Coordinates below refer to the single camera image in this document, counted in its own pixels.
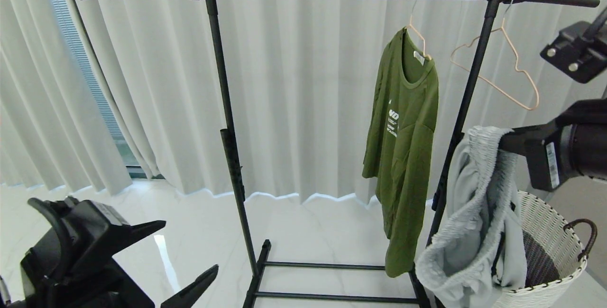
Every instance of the rack base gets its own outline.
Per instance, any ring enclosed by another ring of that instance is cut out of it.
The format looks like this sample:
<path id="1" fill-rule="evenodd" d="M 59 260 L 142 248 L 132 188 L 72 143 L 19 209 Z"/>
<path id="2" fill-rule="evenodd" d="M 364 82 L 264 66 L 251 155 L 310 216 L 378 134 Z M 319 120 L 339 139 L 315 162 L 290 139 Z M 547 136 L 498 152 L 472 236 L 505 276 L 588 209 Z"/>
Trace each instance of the rack base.
<path id="1" fill-rule="evenodd" d="M 366 296 L 349 296 L 349 295 L 322 295 L 308 293 L 282 293 L 275 291 L 259 291 L 259 287 L 264 276 L 266 267 L 293 267 L 293 268 L 308 268 L 308 269 L 339 269 L 349 271 L 385 271 L 385 267 L 381 265 L 357 265 L 357 264 L 331 264 L 331 263 L 297 263 L 297 262 L 275 262 L 268 261 L 269 250 L 272 248 L 272 243 L 269 239 L 264 241 L 262 251 L 259 254 L 257 267 L 258 276 L 253 275 L 251 284 L 247 291 L 245 304 L 243 308 L 253 308 L 255 300 L 258 297 L 273 298 L 273 299 L 313 299 L 323 301 L 349 301 L 349 302 L 375 302 L 375 303 L 404 303 L 417 304 L 420 308 L 431 308 L 430 300 L 419 283 L 415 270 L 409 272 L 411 283 L 414 286 L 415 299 L 399 298 L 399 297 L 366 297 Z"/>

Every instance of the gray clothing held by gripper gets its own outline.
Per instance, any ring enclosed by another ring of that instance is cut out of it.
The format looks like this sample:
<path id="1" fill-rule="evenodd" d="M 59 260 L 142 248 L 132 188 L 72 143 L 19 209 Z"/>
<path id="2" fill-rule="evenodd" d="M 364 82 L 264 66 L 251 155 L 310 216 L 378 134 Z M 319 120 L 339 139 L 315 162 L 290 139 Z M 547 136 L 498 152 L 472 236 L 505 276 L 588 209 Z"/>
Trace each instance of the gray clothing held by gripper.
<path id="1" fill-rule="evenodd" d="M 488 308 L 502 287 L 525 286 L 516 154 L 498 150 L 510 131 L 469 129 L 451 160 L 447 219 L 416 262 L 420 282 L 447 308 Z"/>

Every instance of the black metal clothes rack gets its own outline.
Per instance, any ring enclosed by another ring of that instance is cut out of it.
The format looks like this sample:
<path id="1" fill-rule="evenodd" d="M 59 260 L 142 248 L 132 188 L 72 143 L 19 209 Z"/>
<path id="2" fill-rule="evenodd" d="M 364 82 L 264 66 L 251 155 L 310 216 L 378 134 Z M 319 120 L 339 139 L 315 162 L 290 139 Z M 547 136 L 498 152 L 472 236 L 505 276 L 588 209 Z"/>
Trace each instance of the black metal clothes rack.
<path id="1" fill-rule="evenodd" d="M 283 299 L 320 299 L 320 300 L 334 300 L 334 301 L 358 301 L 358 302 L 390 302 L 390 303 L 404 303 L 404 304 L 417 304 L 422 308 L 429 308 L 430 301 L 425 293 L 425 290 L 418 278 L 415 275 L 414 269 L 409 272 L 411 282 L 413 284 L 414 292 L 416 297 L 414 299 L 407 298 L 395 298 L 395 297 L 362 297 L 362 296 L 347 296 L 347 295 L 320 295 L 314 293 L 282 293 L 273 291 L 260 291 L 259 287 L 264 276 L 264 270 L 267 267 L 295 267 L 295 268 L 312 268 L 312 269 L 341 269 L 341 270 L 360 270 L 360 271 L 384 271 L 383 266 L 378 265 L 352 265 L 352 264 L 333 264 L 333 263 L 296 263 L 296 262 L 276 262 L 267 260 L 269 251 L 271 249 L 271 243 L 269 239 L 266 239 L 262 245 L 262 250 L 259 254 L 258 259 L 255 259 L 255 251 L 253 243 L 251 241 L 251 232 L 249 229 L 249 223 L 247 221 L 247 213 L 245 211 L 245 189 L 242 182 L 241 166 L 238 155 L 238 148 L 236 144 L 236 133 L 234 131 L 234 118 L 232 116 L 232 105 L 230 104 L 230 92 L 228 90 L 228 77 L 226 74 L 225 60 L 223 56 L 223 47 L 221 45 L 221 34 L 219 31 L 219 17 L 217 10 L 217 0 L 204 0 L 206 1 L 206 8 L 209 15 L 211 24 L 211 34 L 213 39 L 213 45 L 215 50 L 215 59 L 217 62 L 217 70 L 219 72 L 219 84 L 221 87 L 221 98 L 223 100 L 223 109 L 225 111 L 226 128 L 221 130 L 221 138 L 225 149 L 226 160 L 228 162 L 228 168 L 230 170 L 230 178 L 232 187 L 234 188 L 234 198 L 236 199 L 236 207 L 240 216 L 240 223 L 242 225 L 243 234 L 245 237 L 245 245 L 247 247 L 247 253 L 249 256 L 249 262 L 251 263 L 252 279 L 245 297 L 243 304 L 244 308 L 252 308 L 255 304 L 256 298 L 283 298 Z M 497 14 L 497 10 L 500 3 L 522 3 L 522 2 L 535 2 L 535 3 L 552 3 L 552 4 L 566 4 L 572 6 L 585 6 L 585 7 L 596 7 L 599 4 L 599 0 L 485 0 L 487 1 L 487 8 L 484 15 L 483 28 L 481 29 L 480 38 L 478 40 L 478 46 L 470 68 L 470 75 L 468 77 L 468 83 L 464 90 L 464 96 L 461 101 L 460 110 L 457 115 L 455 127 L 453 128 L 453 134 L 451 135 L 451 141 L 449 143 L 449 149 L 445 159 L 442 173 L 440 176 L 440 182 L 438 189 L 434 194 L 433 209 L 436 210 L 434 220 L 432 222 L 432 228 L 430 236 L 428 237 L 428 243 L 431 242 L 431 237 L 438 231 L 438 226 L 444 208 L 446 204 L 445 185 L 447 180 L 447 171 L 451 158 L 453 157 L 453 151 L 455 146 L 463 138 L 464 134 L 462 129 L 464 127 L 464 120 L 466 120 L 466 114 L 468 107 L 470 106 L 470 100 L 474 93 L 474 88 L 477 83 L 477 77 L 479 70 L 483 62 L 485 50 L 487 48 L 487 42 L 490 35 L 490 31 Z"/>

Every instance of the marble tile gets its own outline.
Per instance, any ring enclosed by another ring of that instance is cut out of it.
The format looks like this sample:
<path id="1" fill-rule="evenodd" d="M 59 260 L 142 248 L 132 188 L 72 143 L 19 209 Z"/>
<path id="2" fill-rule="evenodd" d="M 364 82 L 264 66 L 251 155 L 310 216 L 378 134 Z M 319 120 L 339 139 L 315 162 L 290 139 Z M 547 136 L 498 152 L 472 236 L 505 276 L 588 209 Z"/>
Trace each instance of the marble tile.
<path id="1" fill-rule="evenodd" d="M 44 187 L 0 187 L 0 273 L 13 299 L 22 299 L 19 261 L 49 229 L 46 220 L 26 201 L 30 197 L 59 200 L 66 189 L 49 192 Z M 184 196 L 165 181 L 135 181 L 117 196 L 93 189 L 74 193 L 115 207 L 130 224 L 166 220 L 154 238 L 147 237 L 119 252 L 115 260 L 135 282 L 160 304 L 187 286 L 211 265 L 220 265 L 217 280 L 196 307 L 241 307 L 251 268 L 234 197 L 212 196 L 206 191 Z M 256 256 L 265 239 L 272 241 L 269 259 L 318 263 L 366 263 L 382 265 L 387 240 L 382 232 L 381 207 L 364 207 L 355 200 L 334 202 L 312 198 L 300 204 L 298 197 L 276 200 L 256 195 L 246 202 Z M 418 250 L 425 246 L 432 211 L 427 208 Z M 383 272 L 267 268 L 262 290 L 414 297 L 408 276 L 388 278 Z M 607 292 L 583 275 L 555 306 L 602 306 Z M 277 307 L 362 308 L 401 307 L 397 304 L 258 299 L 257 308 Z"/>

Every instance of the vertical black pole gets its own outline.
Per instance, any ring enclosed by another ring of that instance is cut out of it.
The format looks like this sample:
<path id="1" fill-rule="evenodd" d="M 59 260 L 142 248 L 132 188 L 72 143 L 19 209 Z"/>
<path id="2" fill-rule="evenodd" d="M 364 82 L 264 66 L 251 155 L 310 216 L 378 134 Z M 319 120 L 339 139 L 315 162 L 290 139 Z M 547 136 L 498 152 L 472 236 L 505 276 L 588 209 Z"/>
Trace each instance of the vertical black pole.
<path id="1" fill-rule="evenodd" d="M 245 187 L 242 184 L 240 173 L 240 161 L 238 158 L 238 148 L 236 146 L 236 134 L 234 133 L 234 117 L 232 116 L 232 104 L 230 103 L 230 90 L 228 90 L 228 75 L 226 73 L 226 64 L 223 58 L 223 47 L 221 45 L 221 34 L 219 33 L 219 17 L 217 12 L 217 0 L 206 0 L 206 10 L 209 14 L 211 23 L 211 36 L 213 37 L 213 47 L 215 49 L 215 60 L 217 61 L 217 72 L 219 73 L 219 86 L 221 87 L 221 100 L 223 101 L 223 111 L 226 116 L 227 129 L 221 130 L 221 139 L 225 149 L 228 168 L 230 169 L 230 178 L 234 188 L 234 198 L 240 217 L 242 233 L 245 237 L 247 253 L 253 277 L 259 275 L 258 265 L 255 260 L 255 250 L 251 241 L 251 230 L 247 221 L 247 211 L 245 210 Z"/>
<path id="2" fill-rule="evenodd" d="M 436 213 L 434 214 L 434 220 L 432 221 L 432 227 L 428 236 L 427 245 L 431 244 L 432 236 L 438 231 L 438 226 L 441 224 L 442 215 L 445 211 L 447 200 L 447 174 L 449 173 L 449 165 L 451 164 L 451 158 L 453 158 L 455 147 L 464 137 L 462 129 L 464 128 L 464 122 L 466 122 L 466 115 L 468 114 L 470 101 L 472 100 L 472 95 L 474 94 L 474 87 L 477 85 L 478 74 L 481 70 L 481 64 L 483 63 L 487 43 L 491 34 L 491 28 L 493 26 L 495 16 L 497 15 L 498 8 L 499 0 L 489 0 L 487 10 L 485 11 L 485 20 L 483 21 L 483 28 L 481 29 L 481 36 L 478 39 L 477 51 L 474 53 L 474 60 L 472 61 L 472 67 L 470 68 L 468 83 L 466 84 L 464 96 L 461 100 L 457 120 L 455 120 L 455 127 L 453 127 L 453 134 L 451 135 L 451 142 L 449 143 L 449 149 L 447 150 L 447 156 L 445 157 L 445 164 L 442 166 L 442 173 L 438 182 L 438 189 L 436 189 L 436 193 L 434 194 L 432 208 L 436 210 Z"/>

